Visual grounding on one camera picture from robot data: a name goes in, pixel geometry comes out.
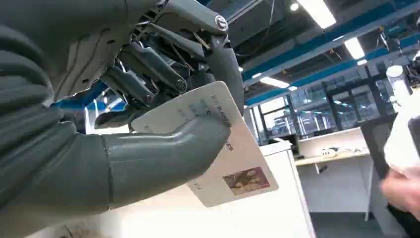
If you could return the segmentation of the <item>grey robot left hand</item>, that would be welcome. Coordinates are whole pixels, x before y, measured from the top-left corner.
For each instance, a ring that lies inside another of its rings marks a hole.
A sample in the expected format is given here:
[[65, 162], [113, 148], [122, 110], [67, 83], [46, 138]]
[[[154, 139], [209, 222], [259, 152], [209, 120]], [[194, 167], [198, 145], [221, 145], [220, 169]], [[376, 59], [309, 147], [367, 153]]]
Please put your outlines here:
[[225, 19], [194, 0], [3, 0], [0, 3], [0, 206], [106, 210], [203, 175], [230, 134], [197, 117], [170, 134], [85, 135], [51, 102], [79, 91], [162, 8], [210, 40]]

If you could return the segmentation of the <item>person's right hand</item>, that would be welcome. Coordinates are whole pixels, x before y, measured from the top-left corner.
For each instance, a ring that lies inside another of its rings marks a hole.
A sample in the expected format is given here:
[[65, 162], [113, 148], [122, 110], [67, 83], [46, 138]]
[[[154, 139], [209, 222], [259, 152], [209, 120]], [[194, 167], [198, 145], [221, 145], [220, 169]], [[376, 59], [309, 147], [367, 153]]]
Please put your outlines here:
[[380, 188], [388, 202], [397, 209], [420, 220], [420, 178], [406, 177], [391, 168], [381, 181]]

